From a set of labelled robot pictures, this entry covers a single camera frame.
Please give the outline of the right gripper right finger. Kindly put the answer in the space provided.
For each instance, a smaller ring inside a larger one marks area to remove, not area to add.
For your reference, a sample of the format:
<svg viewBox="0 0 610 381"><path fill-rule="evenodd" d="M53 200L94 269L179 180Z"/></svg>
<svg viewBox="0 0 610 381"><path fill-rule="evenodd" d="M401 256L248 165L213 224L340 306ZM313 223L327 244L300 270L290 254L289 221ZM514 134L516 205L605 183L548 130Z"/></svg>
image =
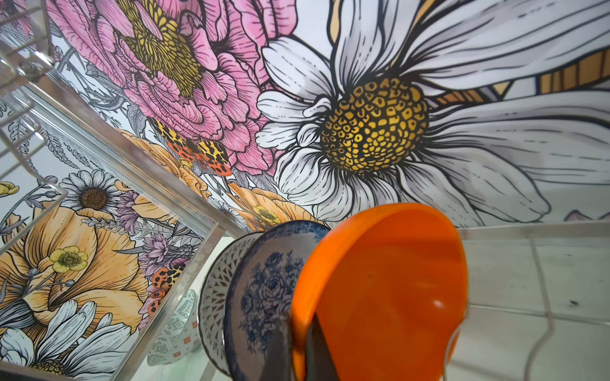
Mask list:
<svg viewBox="0 0 610 381"><path fill-rule="evenodd" d="M326 338L317 316L306 336L306 381L339 381Z"/></svg>

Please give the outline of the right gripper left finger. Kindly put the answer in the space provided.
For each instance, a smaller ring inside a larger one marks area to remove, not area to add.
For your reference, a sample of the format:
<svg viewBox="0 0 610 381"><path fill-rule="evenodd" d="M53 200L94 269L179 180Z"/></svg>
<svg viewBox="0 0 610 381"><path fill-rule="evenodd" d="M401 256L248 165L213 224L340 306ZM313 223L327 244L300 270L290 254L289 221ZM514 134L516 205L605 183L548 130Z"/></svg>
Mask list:
<svg viewBox="0 0 610 381"><path fill-rule="evenodd" d="M260 381L292 380L292 322L282 315L273 332Z"/></svg>

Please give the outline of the blue floral ceramic bowl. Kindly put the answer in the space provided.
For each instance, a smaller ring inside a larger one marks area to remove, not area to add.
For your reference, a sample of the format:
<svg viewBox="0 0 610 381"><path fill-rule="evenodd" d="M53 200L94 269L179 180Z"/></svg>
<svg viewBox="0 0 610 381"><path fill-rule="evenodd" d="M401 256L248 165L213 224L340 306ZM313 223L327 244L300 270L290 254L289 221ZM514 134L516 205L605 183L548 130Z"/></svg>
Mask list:
<svg viewBox="0 0 610 381"><path fill-rule="evenodd" d="M258 380L280 318L290 311L303 266L330 232L318 222L285 222L246 250L225 301L223 338L233 380Z"/></svg>

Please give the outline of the white black lattice bowl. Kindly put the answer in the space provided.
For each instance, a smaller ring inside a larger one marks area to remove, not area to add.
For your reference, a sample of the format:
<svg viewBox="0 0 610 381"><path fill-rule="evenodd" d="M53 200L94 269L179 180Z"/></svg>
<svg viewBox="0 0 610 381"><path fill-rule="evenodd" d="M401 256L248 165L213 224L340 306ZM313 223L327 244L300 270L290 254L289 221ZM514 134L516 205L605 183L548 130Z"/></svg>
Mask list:
<svg viewBox="0 0 610 381"><path fill-rule="evenodd" d="M230 374L224 345L223 319L230 283L242 258L261 232L240 238L222 238L219 249L211 255L204 269L206 276L200 290L197 316L200 341L208 360L225 376Z"/></svg>

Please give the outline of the orange plastic bowl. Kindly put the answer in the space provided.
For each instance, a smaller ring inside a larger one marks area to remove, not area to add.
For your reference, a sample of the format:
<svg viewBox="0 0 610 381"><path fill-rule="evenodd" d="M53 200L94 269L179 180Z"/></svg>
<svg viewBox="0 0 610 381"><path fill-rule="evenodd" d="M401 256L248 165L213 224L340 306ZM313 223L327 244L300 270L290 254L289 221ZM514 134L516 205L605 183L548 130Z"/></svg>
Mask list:
<svg viewBox="0 0 610 381"><path fill-rule="evenodd" d="M292 299L292 362L310 375L306 335L321 325L341 380L439 380L468 304L453 223L430 206L377 206L333 228Z"/></svg>

